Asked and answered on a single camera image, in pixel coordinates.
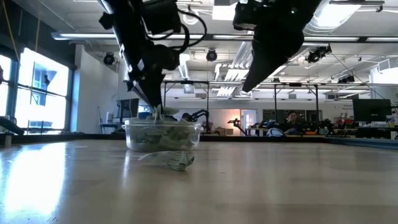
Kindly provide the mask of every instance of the ceiling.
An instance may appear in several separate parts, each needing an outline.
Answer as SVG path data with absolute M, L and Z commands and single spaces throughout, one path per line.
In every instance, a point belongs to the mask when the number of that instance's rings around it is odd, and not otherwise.
M 106 32 L 98 22 L 103 10 L 96 1 L 92 0 L 14 0 L 24 9 L 35 14 L 54 29 L 62 32 Z M 202 0 L 202 6 L 197 9 L 212 10 L 214 0 Z M 385 0 L 384 9 L 398 12 L 398 1 Z M 360 12 L 355 12 L 343 25 L 335 29 L 332 35 L 375 35 L 394 36 L 398 34 L 398 13 L 382 11 L 376 13 L 377 7 L 363 6 Z M 210 34 L 238 34 L 233 29 L 231 21 L 215 21 L 212 16 L 200 14 L 208 27 Z M 188 25 L 191 34 L 200 34 L 203 28 L 200 23 Z M 168 44 L 178 45 L 179 41 Z M 191 71 L 204 71 L 204 77 L 208 72 L 214 72 L 217 63 L 206 61 L 208 49 L 216 49 L 218 61 L 226 63 L 233 61 L 241 42 L 237 41 L 203 41 L 190 49 L 190 59 L 187 67 Z M 347 68 L 353 68 L 356 74 L 364 81 L 368 80 L 369 69 L 377 62 L 388 57 L 398 55 L 397 44 L 331 44 L 334 55 L 328 55 L 320 62 L 308 66 L 304 61 L 304 55 L 296 58 L 286 69 L 283 75 L 276 75 L 281 81 L 303 82 L 327 82 L 333 75 L 337 75 Z M 92 40 L 86 45 L 88 51 L 93 52 L 98 58 L 105 52 L 117 52 L 118 46 L 114 40 Z

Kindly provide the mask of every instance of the plastic container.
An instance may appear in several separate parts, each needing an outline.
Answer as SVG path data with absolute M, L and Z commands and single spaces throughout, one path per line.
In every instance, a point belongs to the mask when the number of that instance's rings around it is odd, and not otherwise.
M 124 122 L 126 144 L 136 152 L 189 151 L 199 143 L 200 123 L 130 119 Z

